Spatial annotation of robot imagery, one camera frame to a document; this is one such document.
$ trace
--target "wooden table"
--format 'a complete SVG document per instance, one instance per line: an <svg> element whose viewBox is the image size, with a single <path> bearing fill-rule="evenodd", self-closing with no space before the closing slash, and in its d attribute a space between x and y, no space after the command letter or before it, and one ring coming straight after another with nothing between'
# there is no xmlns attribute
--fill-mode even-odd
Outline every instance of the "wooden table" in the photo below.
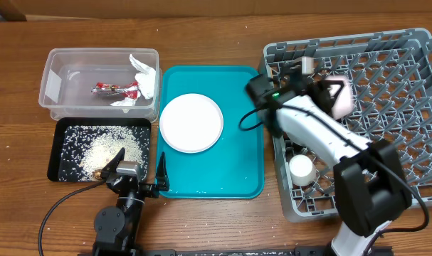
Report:
<svg viewBox="0 0 432 256"><path fill-rule="evenodd" d="M48 209L81 183L53 183L46 170L56 122L38 105L43 66L53 48L155 48L162 70L173 65L258 66L267 43L424 27L429 14L345 14L240 18L170 18L0 23L0 255L37 255L37 234ZM152 133L155 159L157 123ZM226 250L323 245L340 221L289 223L283 217L265 133L266 185L251 200L148 199L138 243L145 249ZM95 214L116 201L104 187L75 196L54 212L43 236L46 255L89 252ZM415 234L390 234L378 245L397 255L432 255L431 224ZM408 210L394 227L421 223Z"/></svg>

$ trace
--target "white cylinder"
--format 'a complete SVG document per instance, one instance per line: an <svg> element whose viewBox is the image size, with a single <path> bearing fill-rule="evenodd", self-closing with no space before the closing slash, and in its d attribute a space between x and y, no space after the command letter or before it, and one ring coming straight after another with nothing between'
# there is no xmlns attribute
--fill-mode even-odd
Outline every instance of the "white cylinder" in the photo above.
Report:
<svg viewBox="0 0 432 256"><path fill-rule="evenodd" d="M307 186L315 180L317 170L314 164L305 155L294 156L288 163L292 182L296 186Z"/></svg>

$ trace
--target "clear plastic container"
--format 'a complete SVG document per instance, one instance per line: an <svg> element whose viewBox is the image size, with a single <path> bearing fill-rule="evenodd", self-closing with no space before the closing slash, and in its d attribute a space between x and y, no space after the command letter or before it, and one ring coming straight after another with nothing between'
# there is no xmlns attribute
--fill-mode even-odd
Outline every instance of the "clear plastic container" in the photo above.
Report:
<svg viewBox="0 0 432 256"><path fill-rule="evenodd" d="M129 85L138 71L129 55L156 70L154 97L141 96L135 106L111 106L122 95L99 96L91 93L98 82ZM38 103L51 110L51 117L124 117L146 118L151 122L159 114L161 70L154 49L136 48L59 48L48 55Z"/></svg>

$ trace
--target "teal cutting board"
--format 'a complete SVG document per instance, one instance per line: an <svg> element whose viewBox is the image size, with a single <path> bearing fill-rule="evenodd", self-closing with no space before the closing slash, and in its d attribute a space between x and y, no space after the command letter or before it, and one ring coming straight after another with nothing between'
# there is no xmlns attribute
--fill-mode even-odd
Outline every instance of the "teal cutting board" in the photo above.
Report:
<svg viewBox="0 0 432 256"><path fill-rule="evenodd" d="M254 108L244 88L257 74L247 66L175 66L165 72L160 114L175 97L198 93L220 107L223 131L211 148L186 154L172 149L159 129L157 156L165 152L170 181L170 190L161 192L163 196L254 198L261 193L265 185L263 126L249 132L238 128L242 116ZM253 114L243 127L258 122Z"/></svg>

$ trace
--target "white plate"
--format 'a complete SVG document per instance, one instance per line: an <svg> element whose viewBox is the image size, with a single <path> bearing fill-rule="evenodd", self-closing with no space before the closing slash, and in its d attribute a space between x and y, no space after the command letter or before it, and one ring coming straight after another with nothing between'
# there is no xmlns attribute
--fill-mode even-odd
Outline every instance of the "white plate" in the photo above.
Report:
<svg viewBox="0 0 432 256"><path fill-rule="evenodd" d="M165 106L159 128L171 148L184 153L202 152L221 136L222 111L207 96L195 93L181 95Z"/></svg>

